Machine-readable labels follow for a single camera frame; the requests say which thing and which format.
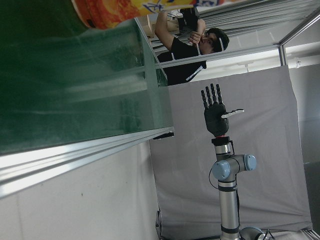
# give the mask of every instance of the metal bar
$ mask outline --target metal bar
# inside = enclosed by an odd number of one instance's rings
[[[320,7],[318,7],[311,15],[309,15],[303,22],[289,32],[284,38],[279,41],[279,45],[285,45],[290,40],[301,34],[304,30],[309,28],[312,24],[320,19]]]
[[[0,199],[173,130],[165,127],[0,156]]]
[[[280,64],[281,66],[285,66],[288,65],[288,61],[287,61],[287,53],[286,53],[286,48],[284,45],[280,45],[278,47],[279,50],[279,57],[280,57]]]
[[[232,58],[232,57],[237,57],[237,56],[242,56],[247,54],[255,54],[255,53],[265,52],[269,50],[274,50],[278,47],[279,46],[277,44],[268,44],[268,45],[263,45],[258,47],[250,47],[250,48],[244,48],[244,49],[235,50],[235,51],[229,51],[229,52],[222,51],[222,52],[210,53],[210,54],[205,54],[200,56],[193,56],[193,57],[188,57],[188,58],[183,58],[178,60],[166,61],[166,62],[162,62],[161,66],[163,68],[169,68],[169,67],[179,66],[183,64],[190,64],[190,63],[207,61],[207,60],[210,60],[210,61],[220,60],[220,59],[226,59],[226,58]]]

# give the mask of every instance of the glass panel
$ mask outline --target glass panel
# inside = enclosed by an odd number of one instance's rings
[[[1,155],[173,125],[134,20],[86,29],[70,0],[6,2],[0,16]]]

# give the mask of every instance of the gray backdrop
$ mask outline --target gray backdrop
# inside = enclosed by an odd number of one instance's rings
[[[216,161],[201,90],[220,84],[235,154],[253,154],[257,169],[238,174],[241,227],[311,229],[297,102],[286,66],[169,87],[174,137],[151,140],[161,235],[192,240],[221,233],[219,192],[208,180]]]

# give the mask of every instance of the robotic hand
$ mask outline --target robotic hand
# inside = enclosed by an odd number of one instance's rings
[[[210,133],[212,133],[215,137],[220,137],[220,136],[223,136],[229,130],[228,117],[238,113],[243,113],[244,110],[237,109],[231,112],[226,112],[226,106],[222,102],[219,84],[216,85],[216,92],[215,92],[215,87],[213,83],[210,84],[210,88],[211,88],[213,102],[211,99],[211,94],[208,86],[205,87],[206,95],[204,90],[201,91],[203,105],[204,105],[205,124],[206,124],[206,128]]]

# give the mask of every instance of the orange package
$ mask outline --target orange package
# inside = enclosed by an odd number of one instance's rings
[[[217,6],[225,0],[71,0],[88,28],[109,29],[119,23],[160,11]]]

